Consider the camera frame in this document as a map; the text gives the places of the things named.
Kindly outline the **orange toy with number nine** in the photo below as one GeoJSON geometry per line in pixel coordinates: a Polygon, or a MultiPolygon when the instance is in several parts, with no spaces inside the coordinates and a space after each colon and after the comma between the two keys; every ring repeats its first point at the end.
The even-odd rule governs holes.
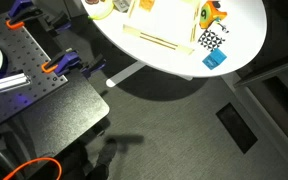
{"type": "Polygon", "coordinates": [[[200,13],[199,25],[202,29],[207,29],[211,26],[214,21],[221,21],[226,18],[227,13],[220,11],[220,2],[207,0],[200,13]]]}

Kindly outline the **black and white patterned block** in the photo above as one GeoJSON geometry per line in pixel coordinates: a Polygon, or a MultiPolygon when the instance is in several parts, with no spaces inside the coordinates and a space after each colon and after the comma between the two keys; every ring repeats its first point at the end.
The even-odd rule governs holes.
{"type": "Polygon", "coordinates": [[[225,41],[226,34],[214,30],[205,30],[198,39],[198,43],[208,51],[219,48],[225,41]]]}

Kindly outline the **yellow banana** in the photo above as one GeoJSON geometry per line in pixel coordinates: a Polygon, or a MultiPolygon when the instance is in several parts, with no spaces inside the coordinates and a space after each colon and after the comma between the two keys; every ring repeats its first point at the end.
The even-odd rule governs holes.
{"type": "Polygon", "coordinates": [[[113,10],[113,0],[99,0],[96,4],[88,6],[89,17],[94,20],[106,18],[113,10]]]}

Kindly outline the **orange building block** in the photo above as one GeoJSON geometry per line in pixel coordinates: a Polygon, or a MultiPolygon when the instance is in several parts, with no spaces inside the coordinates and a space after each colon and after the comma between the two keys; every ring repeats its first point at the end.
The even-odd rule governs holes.
{"type": "Polygon", "coordinates": [[[155,0],[140,0],[139,7],[150,12],[154,6],[155,0]]]}

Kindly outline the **blue cube block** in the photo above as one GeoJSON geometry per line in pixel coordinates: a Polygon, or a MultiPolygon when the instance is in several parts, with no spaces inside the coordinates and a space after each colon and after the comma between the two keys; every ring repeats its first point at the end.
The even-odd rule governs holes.
{"type": "Polygon", "coordinates": [[[220,49],[214,49],[204,58],[203,63],[210,70],[213,70],[214,68],[218,67],[226,58],[227,56],[220,49]]]}

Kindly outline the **white round table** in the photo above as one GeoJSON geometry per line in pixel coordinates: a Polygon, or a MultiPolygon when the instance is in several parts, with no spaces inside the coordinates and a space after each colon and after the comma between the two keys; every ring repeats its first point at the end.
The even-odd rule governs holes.
{"type": "Polygon", "coordinates": [[[267,33],[263,0],[81,0],[89,18],[135,62],[106,81],[114,87],[144,66],[187,80],[221,76],[251,62],[267,33]]]}

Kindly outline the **black cart top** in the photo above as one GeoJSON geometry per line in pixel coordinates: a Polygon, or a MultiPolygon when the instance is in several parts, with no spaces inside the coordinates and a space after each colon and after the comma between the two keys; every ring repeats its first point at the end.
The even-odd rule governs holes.
{"type": "Polygon", "coordinates": [[[0,180],[105,179],[108,168],[88,161],[87,135],[109,126],[110,108],[87,78],[68,82],[0,124],[0,180]]]}

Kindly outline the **black perforated breadboard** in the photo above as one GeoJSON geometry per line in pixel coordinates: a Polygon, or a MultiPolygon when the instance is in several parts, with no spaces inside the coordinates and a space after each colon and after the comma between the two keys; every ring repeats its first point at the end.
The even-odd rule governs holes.
{"type": "Polygon", "coordinates": [[[0,124],[68,82],[64,75],[42,71],[49,56],[25,27],[10,30],[7,18],[7,13],[0,14],[0,49],[7,58],[6,72],[23,71],[30,83],[0,93],[0,124]]]}

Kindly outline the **purple clamp with orange tip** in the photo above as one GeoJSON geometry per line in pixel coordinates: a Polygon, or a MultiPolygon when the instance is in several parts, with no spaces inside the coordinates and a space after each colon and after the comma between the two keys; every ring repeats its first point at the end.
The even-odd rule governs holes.
{"type": "Polygon", "coordinates": [[[15,0],[5,24],[9,29],[16,30],[23,27],[27,21],[35,20],[42,15],[43,11],[35,6],[32,0],[15,0]]]}

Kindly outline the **wooden tray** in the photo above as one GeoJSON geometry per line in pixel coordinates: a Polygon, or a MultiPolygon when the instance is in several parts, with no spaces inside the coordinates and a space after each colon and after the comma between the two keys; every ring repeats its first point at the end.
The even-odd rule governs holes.
{"type": "Polygon", "coordinates": [[[132,0],[123,31],[135,37],[187,55],[194,52],[193,43],[203,0],[155,0],[150,12],[132,0]]]}

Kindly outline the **grey toy block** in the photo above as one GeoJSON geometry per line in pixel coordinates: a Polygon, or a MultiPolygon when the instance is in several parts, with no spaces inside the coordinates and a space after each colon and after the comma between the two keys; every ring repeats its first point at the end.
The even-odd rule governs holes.
{"type": "Polygon", "coordinates": [[[120,12],[126,12],[130,7],[130,0],[113,0],[113,4],[120,12]]]}

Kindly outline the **silver aluminium rail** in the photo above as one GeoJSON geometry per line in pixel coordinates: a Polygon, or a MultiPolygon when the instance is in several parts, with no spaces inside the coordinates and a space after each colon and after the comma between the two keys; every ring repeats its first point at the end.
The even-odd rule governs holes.
{"type": "Polygon", "coordinates": [[[0,79],[0,93],[21,88],[31,84],[30,78],[24,73],[0,79]]]}

